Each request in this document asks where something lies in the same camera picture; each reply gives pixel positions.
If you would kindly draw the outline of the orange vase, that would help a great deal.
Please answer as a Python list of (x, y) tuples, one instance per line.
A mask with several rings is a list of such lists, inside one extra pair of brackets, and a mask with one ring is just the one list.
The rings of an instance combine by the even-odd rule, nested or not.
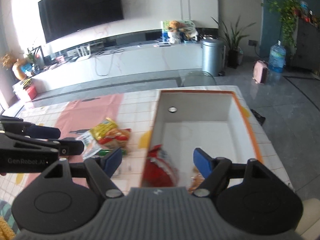
[(23, 72), (22, 67), (27, 63), (26, 59), (17, 59), (14, 65), (12, 66), (12, 71), (16, 78), (20, 81), (27, 78), (26, 74)]

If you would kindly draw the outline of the orange nut snack packet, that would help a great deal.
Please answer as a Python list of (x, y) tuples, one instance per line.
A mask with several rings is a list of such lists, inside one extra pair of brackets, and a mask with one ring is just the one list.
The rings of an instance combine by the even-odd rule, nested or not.
[(200, 184), (204, 181), (204, 177), (202, 174), (199, 172), (199, 170), (194, 166), (193, 167), (193, 173), (191, 176), (191, 185), (188, 189), (188, 192), (192, 194), (199, 186)]

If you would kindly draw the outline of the black wall television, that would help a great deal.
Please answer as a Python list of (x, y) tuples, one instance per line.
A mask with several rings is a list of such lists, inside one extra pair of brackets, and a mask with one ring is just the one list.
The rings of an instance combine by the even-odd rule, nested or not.
[(121, 0), (40, 0), (38, 6), (47, 43), (124, 19)]

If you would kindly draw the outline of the hanging ivy plant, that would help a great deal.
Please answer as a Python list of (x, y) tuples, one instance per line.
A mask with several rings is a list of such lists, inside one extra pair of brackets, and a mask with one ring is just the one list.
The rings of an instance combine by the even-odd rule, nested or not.
[(287, 50), (287, 56), (296, 52), (295, 32), (302, 12), (300, 0), (261, 0), (262, 28), (259, 56), (267, 58), (271, 47), (278, 41)]

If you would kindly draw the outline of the red storage box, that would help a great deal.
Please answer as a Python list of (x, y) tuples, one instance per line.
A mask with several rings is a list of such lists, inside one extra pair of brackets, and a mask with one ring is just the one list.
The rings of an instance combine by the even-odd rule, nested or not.
[(30, 85), (23, 89), (23, 99), (26, 102), (32, 101), (37, 97), (36, 87), (34, 85)]

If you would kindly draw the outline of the teddy bear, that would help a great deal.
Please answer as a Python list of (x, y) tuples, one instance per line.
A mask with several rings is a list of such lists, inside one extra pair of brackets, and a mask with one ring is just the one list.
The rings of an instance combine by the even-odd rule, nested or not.
[(185, 24), (176, 20), (169, 21), (168, 38), (171, 44), (181, 43), (181, 32), (184, 32)]

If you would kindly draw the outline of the white carrot-stick snack bag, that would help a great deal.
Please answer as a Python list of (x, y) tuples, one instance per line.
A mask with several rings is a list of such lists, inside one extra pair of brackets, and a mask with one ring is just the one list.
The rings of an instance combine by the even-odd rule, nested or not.
[(81, 154), (83, 160), (96, 155), (102, 149), (90, 131), (86, 131), (79, 135), (76, 137), (76, 140), (79, 140), (84, 144), (84, 150)]

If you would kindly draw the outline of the orange cardboard box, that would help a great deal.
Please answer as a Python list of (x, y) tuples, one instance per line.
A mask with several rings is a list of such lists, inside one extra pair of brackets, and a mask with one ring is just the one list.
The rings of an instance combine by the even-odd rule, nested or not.
[(233, 163), (262, 161), (253, 129), (237, 94), (227, 90), (162, 90), (148, 149), (159, 145), (177, 171), (177, 186), (191, 186), (193, 152)]

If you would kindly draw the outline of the small potted plant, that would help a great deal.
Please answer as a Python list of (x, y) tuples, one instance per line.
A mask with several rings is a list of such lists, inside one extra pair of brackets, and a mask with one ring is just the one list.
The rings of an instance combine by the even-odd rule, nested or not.
[(44, 69), (44, 55), (42, 47), (38, 46), (35, 48), (27, 49), (27, 58), (31, 64), (39, 68), (39, 70)]

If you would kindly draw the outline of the white tv cabinet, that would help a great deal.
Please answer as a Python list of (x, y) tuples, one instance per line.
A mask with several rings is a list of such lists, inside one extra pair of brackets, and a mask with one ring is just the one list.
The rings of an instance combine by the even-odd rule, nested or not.
[(154, 44), (123, 48), (120, 53), (92, 55), (89, 59), (62, 64), (31, 78), (38, 93), (103, 78), (167, 70), (199, 69), (199, 43), (158, 47)]

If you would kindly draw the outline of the dark cabinet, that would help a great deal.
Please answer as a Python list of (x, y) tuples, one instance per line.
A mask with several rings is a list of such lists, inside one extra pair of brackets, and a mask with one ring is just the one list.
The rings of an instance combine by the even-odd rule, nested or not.
[(303, 19), (297, 24), (296, 51), (292, 66), (319, 73), (319, 29)]

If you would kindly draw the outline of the round paper fan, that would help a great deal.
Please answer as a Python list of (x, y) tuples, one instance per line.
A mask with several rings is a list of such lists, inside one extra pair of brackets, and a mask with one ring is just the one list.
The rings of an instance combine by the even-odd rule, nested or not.
[(196, 25), (192, 20), (184, 20), (184, 30), (185, 30), (185, 36), (189, 39), (197, 39), (198, 32), (196, 29)]

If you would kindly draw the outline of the red orange snack bag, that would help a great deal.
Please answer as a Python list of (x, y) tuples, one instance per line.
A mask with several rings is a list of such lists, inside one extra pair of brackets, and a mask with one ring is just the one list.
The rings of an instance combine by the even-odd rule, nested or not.
[(115, 148), (121, 147), (125, 149), (127, 146), (127, 142), (131, 136), (131, 129), (119, 129), (113, 128), (109, 130), (104, 137), (98, 140), (98, 144), (103, 148), (107, 148), (113, 150)]

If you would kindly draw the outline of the white wifi router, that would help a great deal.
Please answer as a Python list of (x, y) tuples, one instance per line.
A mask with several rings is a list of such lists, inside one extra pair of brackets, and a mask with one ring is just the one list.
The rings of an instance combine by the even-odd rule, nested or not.
[(86, 60), (91, 57), (91, 47), (89, 44), (76, 47), (76, 51), (78, 54), (78, 60)]

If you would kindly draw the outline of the potted green plant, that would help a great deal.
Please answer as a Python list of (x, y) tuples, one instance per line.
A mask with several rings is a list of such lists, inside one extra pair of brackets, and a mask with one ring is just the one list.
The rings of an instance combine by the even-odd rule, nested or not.
[(227, 67), (236, 69), (238, 67), (238, 46), (240, 41), (243, 38), (249, 37), (248, 34), (244, 34), (244, 31), (252, 26), (254, 26), (256, 23), (250, 23), (244, 27), (240, 27), (240, 18), (239, 17), (236, 20), (236, 23), (230, 24), (230, 27), (227, 27), (225, 22), (221, 20), (220, 22), (217, 21), (215, 18), (211, 17), (211, 19), (218, 25), (219, 29), (222, 31), (223, 36), (222, 38), (227, 44), (227, 47), (229, 48), (228, 54), (227, 54)]

